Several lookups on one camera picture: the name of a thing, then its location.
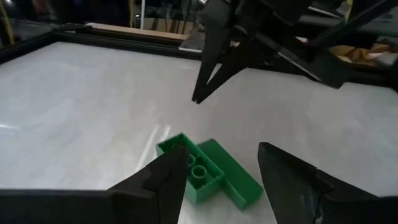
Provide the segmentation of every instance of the green toy brick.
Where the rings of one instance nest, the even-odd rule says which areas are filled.
[[[264,189],[214,139],[198,147],[224,172],[222,188],[235,206],[243,210],[259,200]]]
[[[189,153],[190,173],[185,186],[185,197],[192,203],[200,203],[220,188],[224,173],[184,134],[174,136],[156,145],[157,156],[174,147],[186,147]]]

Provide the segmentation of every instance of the lego stud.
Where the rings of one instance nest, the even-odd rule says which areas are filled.
[[[197,161],[197,160],[195,159],[195,156],[189,154],[189,157],[188,157],[188,167],[193,166],[193,165],[196,163],[196,161]]]
[[[197,165],[192,169],[192,176],[196,179],[202,179],[205,177],[207,170],[201,165]]]

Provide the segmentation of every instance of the black plastic part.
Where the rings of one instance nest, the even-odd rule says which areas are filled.
[[[176,149],[109,190],[0,190],[0,223],[177,223],[187,174]]]
[[[336,20],[335,18],[320,18],[320,19],[325,19],[327,21],[331,20]],[[293,33],[294,36],[296,37],[304,37],[308,40],[313,40],[317,38],[320,34],[324,33],[329,27],[324,25],[324,24],[316,24],[316,23],[306,23],[304,21],[299,22],[293,27]],[[367,32],[353,32],[351,34],[345,35],[343,38],[337,40],[335,45],[349,45],[349,46],[355,46],[358,48],[365,48],[365,49],[370,49],[372,48],[373,44],[377,40],[379,36],[377,34],[373,33],[367,33]]]
[[[7,46],[10,44],[10,40],[7,35],[6,26],[4,25],[3,20],[0,20],[0,43],[2,46]]]
[[[303,15],[300,18],[299,24],[305,30],[313,30],[314,27],[328,29],[329,27],[337,26],[341,22],[341,19],[321,16]],[[394,29],[394,23],[391,22],[380,22],[371,21],[354,30],[353,34],[371,34],[381,35],[388,37],[398,37],[398,30]]]
[[[222,84],[224,84],[232,76],[234,76],[241,70],[247,68],[250,64],[259,63],[263,59],[262,56],[264,52],[262,51],[262,48],[263,47],[261,47],[255,40],[241,42],[239,46],[231,51],[229,57],[226,58],[222,66],[214,74],[213,78],[208,82],[207,85],[205,85],[205,88],[203,88],[203,86],[200,89],[196,88],[198,90],[201,90],[201,92],[196,95],[196,103],[200,104]],[[204,77],[204,75],[201,75],[200,73],[198,79],[207,78],[208,80],[210,74],[211,71],[210,73],[207,73],[207,76]]]
[[[391,88],[398,93],[398,60],[394,62],[390,69]]]
[[[205,21],[205,49],[192,100],[201,103],[233,75],[250,64],[261,61],[257,58],[257,52],[254,51],[255,56],[253,57],[253,51],[242,50],[239,55],[232,55],[223,61],[222,69],[209,80],[216,65],[216,58],[222,52],[230,51],[229,45],[221,44],[218,41],[220,39],[225,43],[227,40],[234,39],[232,36],[224,36],[223,30],[228,30],[228,28],[230,29],[229,34],[236,35],[236,31],[240,32],[239,37],[241,39],[243,37],[241,43],[256,39],[266,46],[262,59],[268,60],[270,56],[278,54],[303,71],[302,74],[309,79],[332,88],[340,88],[344,82],[352,80],[351,76],[355,77],[355,74],[327,47],[388,11],[397,2],[397,0],[383,0],[376,3],[347,23],[342,22],[336,27],[328,29],[308,44],[294,36],[295,27],[293,25],[299,21],[311,1],[245,0],[236,9],[234,5],[226,4],[223,0],[208,0],[203,17],[211,18],[211,22]],[[235,16],[231,16],[233,11],[236,11]],[[361,45],[369,45],[375,38],[375,36],[369,35]]]
[[[267,142],[258,161],[278,224],[398,222],[398,197],[377,197]]]
[[[375,5],[357,15],[356,17],[350,19],[348,22],[343,21],[336,27],[330,28],[319,37],[317,37],[315,40],[311,41],[311,45],[316,45],[317,47],[330,47],[344,35],[367,24],[376,17],[392,9],[397,4],[397,0],[382,0],[380,2],[377,2],[375,3]]]

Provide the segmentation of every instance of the black metal frame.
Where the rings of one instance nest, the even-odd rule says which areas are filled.
[[[94,29],[91,26],[66,25],[53,31],[37,36],[33,39],[22,41],[16,45],[9,45],[0,49],[0,64],[29,54],[55,42],[69,42],[75,44],[92,45],[111,49],[129,50],[158,54],[170,57],[201,60],[201,54],[179,50],[178,46],[182,40],[155,37],[151,35],[130,34],[110,30]],[[220,62],[225,60],[225,55],[220,57]],[[365,85],[376,85],[391,87],[388,68],[374,68],[365,65],[346,63],[352,71],[348,80],[353,83]],[[251,65],[251,68],[270,70],[275,72],[289,73],[293,75],[305,75],[303,71],[288,63],[275,63],[266,65],[264,63]]]

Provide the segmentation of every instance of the white tabletop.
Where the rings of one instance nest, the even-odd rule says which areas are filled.
[[[0,188],[107,189],[184,132],[216,139],[258,182],[267,141],[376,195],[398,195],[398,94],[245,69],[201,105],[199,61],[56,43],[0,65]],[[275,223],[266,194],[220,192],[180,223]]]

